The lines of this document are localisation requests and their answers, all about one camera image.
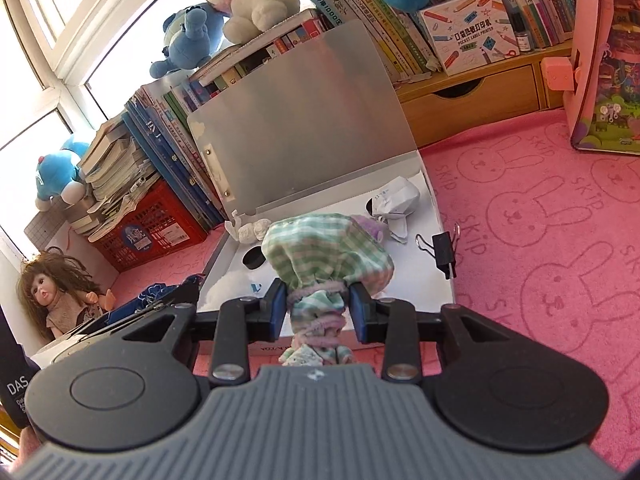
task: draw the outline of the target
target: wooden shelf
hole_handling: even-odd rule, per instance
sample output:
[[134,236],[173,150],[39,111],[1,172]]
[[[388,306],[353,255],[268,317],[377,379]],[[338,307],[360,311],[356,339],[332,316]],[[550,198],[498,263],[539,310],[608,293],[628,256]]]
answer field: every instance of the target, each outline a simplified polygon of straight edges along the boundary
[[396,95],[400,102],[404,103],[405,101],[410,101],[411,99],[422,97],[423,95],[433,94],[434,92],[450,88],[460,83],[466,83],[488,75],[505,72],[519,66],[540,63],[544,57],[564,57],[570,55],[571,41],[565,41],[564,43],[556,46],[542,50],[535,50],[530,54],[521,54],[520,56],[512,57],[511,59],[505,59],[504,61],[484,65],[456,75],[447,76],[443,72],[438,72],[425,81],[420,81],[419,83],[406,83],[402,85],[398,90],[396,90]]
[[561,106],[562,92],[546,88],[540,62],[545,57],[571,56],[571,49],[571,41],[566,41],[453,76],[437,73],[425,81],[402,85],[396,95],[416,145],[426,146],[474,126]]

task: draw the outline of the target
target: red plastic basket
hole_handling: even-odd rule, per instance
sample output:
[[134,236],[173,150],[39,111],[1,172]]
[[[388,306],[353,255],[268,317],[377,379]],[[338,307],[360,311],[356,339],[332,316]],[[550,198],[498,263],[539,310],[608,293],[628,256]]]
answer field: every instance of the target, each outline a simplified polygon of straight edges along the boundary
[[132,269],[161,256],[199,244],[206,232],[159,180],[116,228],[93,242],[116,270]]

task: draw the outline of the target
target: blue cloth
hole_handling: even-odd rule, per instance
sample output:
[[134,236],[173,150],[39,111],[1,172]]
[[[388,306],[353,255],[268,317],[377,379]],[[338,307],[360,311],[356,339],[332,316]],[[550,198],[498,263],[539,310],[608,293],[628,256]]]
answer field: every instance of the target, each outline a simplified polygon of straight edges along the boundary
[[[183,283],[202,283],[202,274],[192,274]],[[107,317],[107,325],[113,324],[121,319],[130,316],[138,310],[143,310],[155,301],[161,300],[169,292],[178,288],[179,285],[167,285],[166,283],[154,283],[138,294],[137,298],[125,303],[123,306],[112,310]]]

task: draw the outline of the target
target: metal screw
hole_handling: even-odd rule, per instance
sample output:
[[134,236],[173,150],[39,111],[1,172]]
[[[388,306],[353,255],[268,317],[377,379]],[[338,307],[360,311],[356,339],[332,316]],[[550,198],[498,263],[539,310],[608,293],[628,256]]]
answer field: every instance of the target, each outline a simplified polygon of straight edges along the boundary
[[418,368],[406,363],[391,365],[386,374],[396,381],[410,381],[418,374]]
[[244,374],[244,368],[241,366],[224,364],[216,367],[211,375],[220,381],[235,381],[242,377],[242,374]]

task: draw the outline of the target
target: black circular cap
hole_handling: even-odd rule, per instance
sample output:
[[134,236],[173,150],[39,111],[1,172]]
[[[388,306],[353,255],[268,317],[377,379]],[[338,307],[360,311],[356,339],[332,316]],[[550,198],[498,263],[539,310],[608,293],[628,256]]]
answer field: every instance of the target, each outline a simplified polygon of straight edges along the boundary
[[435,386],[444,418],[482,444],[551,452],[589,442],[607,413],[602,380],[537,344],[491,342],[445,368]]
[[262,254],[262,248],[255,246],[249,249],[242,257],[242,263],[247,269],[257,269],[265,262],[264,254]]
[[25,397],[36,432],[63,447],[114,452],[180,427],[198,406],[198,385],[159,346],[96,344],[41,370]]

